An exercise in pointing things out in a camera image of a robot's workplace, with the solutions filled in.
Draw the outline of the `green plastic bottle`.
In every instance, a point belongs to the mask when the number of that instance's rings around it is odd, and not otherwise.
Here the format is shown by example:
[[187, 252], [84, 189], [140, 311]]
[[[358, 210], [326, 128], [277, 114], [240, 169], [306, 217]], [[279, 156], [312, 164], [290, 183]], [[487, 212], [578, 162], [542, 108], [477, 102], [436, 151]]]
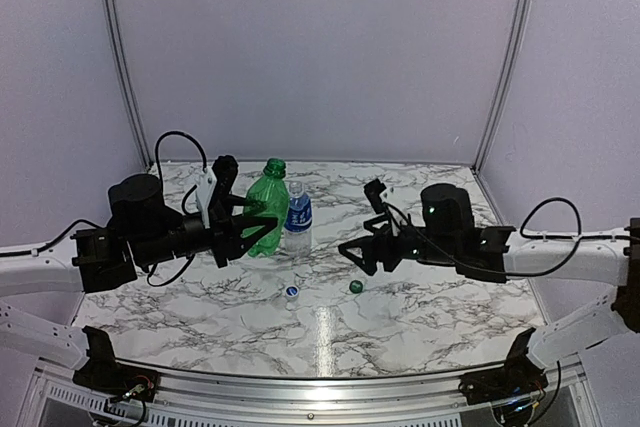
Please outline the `green plastic bottle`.
[[251, 185], [246, 194], [249, 204], [244, 207], [245, 216], [277, 220], [276, 226], [250, 248], [251, 257], [271, 256], [279, 248], [289, 208], [285, 176], [286, 162], [279, 158], [270, 158], [263, 168], [261, 177]]

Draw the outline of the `green bottle cap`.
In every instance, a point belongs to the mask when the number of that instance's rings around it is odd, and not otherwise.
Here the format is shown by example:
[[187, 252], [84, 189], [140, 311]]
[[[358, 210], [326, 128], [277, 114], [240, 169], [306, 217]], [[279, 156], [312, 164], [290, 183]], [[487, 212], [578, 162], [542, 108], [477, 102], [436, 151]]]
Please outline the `green bottle cap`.
[[358, 280], [353, 280], [349, 284], [349, 291], [353, 294], [359, 294], [364, 290], [364, 285]]

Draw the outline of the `clear bottle blue label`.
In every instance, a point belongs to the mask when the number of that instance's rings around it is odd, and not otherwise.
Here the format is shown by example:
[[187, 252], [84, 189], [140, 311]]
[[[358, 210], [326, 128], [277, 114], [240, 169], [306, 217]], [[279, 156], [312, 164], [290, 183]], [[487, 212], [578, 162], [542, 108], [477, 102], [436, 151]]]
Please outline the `clear bottle blue label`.
[[290, 181], [289, 209], [284, 224], [285, 250], [291, 257], [304, 257], [311, 251], [312, 203], [301, 181]]

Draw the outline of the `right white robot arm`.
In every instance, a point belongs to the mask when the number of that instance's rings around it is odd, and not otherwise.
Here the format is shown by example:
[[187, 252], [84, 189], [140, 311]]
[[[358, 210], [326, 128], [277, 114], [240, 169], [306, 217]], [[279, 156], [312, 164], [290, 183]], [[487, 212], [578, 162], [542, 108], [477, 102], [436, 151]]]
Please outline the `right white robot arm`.
[[524, 227], [476, 226], [468, 192], [449, 183], [420, 194], [423, 225], [388, 200], [379, 180], [364, 187], [375, 217], [366, 235], [339, 245], [341, 255], [366, 275], [392, 272], [404, 260], [452, 267], [483, 282], [550, 278], [604, 283], [610, 291], [542, 328], [514, 340], [495, 385], [515, 395], [565, 357], [639, 330], [639, 221], [613, 230], [586, 233], [528, 231]]

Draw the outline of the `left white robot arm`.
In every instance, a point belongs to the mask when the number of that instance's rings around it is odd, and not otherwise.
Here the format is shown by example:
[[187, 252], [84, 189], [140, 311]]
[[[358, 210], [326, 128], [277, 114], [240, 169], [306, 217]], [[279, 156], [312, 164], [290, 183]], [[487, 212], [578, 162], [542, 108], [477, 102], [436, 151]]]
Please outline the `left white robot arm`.
[[[211, 181], [207, 208], [183, 215], [166, 205], [158, 177], [133, 175], [109, 189], [112, 217], [106, 227], [82, 228], [41, 247], [2, 252], [1, 296], [109, 292], [154, 265], [206, 251], [224, 267], [277, 225], [274, 217], [234, 214], [234, 207], [247, 201], [232, 194], [232, 184]], [[126, 383], [126, 370], [100, 329], [57, 324], [3, 303], [1, 344], [70, 368], [106, 392]]]

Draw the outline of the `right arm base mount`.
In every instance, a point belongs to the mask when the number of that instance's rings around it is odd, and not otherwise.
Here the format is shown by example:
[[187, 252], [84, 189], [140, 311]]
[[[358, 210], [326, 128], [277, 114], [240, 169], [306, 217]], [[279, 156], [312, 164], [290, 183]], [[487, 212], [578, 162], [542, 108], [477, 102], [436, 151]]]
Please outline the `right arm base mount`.
[[502, 366], [460, 377], [458, 390], [469, 405], [500, 401], [548, 386], [544, 369], [526, 356], [534, 332], [534, 328], [529, 328], [516, 336]]

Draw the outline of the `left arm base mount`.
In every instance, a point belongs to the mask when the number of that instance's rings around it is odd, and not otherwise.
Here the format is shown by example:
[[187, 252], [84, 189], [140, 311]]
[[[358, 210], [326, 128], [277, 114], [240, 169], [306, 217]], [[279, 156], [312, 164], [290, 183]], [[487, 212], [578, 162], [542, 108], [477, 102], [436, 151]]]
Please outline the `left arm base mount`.
[[154, 400], [159, 380], [157, 371], [118, 362], [105, 331], [89, 326], [81, 331], [88, 341], [88, 360], [74, 370], [74, 384], [108, 394], [113, 402], [130, 398], [144, 402]]

